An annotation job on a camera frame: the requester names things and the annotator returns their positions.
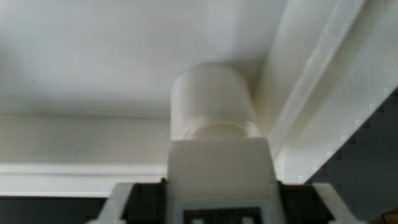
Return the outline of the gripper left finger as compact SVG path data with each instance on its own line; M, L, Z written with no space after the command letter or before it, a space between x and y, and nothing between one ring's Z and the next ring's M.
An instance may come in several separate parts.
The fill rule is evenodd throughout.
M166 180L116 183L99 215L86 224L164 224Z

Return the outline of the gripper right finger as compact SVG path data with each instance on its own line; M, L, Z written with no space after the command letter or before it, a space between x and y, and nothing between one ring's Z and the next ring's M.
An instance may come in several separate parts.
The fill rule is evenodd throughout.
M353 214L330 184L278 184L276 224L353 224Z

